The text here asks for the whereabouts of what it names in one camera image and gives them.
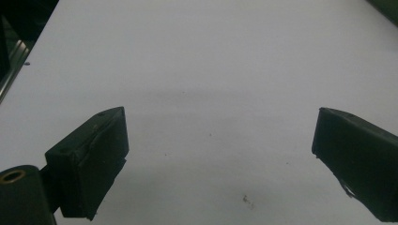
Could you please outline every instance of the cylindrical object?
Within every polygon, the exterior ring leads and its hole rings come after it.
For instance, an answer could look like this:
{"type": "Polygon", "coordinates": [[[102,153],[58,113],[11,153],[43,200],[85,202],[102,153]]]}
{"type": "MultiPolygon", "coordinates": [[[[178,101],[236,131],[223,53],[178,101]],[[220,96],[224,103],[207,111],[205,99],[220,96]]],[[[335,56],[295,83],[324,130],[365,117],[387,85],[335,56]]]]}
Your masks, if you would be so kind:
{"type": "Polygon", "coordinates": [[[0,172],[0,225],[54,225],[38,168],[18,166],[0,172]]]}

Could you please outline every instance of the white table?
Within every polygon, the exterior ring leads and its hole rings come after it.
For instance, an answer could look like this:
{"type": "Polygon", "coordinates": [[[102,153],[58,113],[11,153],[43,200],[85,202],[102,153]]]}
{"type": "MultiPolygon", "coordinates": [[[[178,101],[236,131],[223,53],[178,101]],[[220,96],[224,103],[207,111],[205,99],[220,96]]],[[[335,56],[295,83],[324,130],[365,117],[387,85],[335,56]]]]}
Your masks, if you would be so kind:
{"type": "Polygon", "coordinates": [[[125,168],[60,225],[380,223],[311,153],[321,106],[398,134],[398,29],[366,1],[61,0],[27,61],[0,171],[126,108],[125,168]]]}

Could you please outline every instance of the white surface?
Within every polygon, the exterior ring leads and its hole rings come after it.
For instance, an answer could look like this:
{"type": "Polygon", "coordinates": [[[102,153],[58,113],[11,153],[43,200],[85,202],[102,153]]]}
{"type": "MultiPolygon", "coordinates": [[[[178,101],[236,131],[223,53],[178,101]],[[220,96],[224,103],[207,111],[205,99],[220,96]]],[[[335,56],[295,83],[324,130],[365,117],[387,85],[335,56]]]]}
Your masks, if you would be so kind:
{"type": "Polygon", "coordinates": [[[128,163],[58,224],[378,224],[311,145],[321,106],[398,134],[397,60],[362,0],[61,0],[0,105],[0,170],[123,105],[128,163]]]}

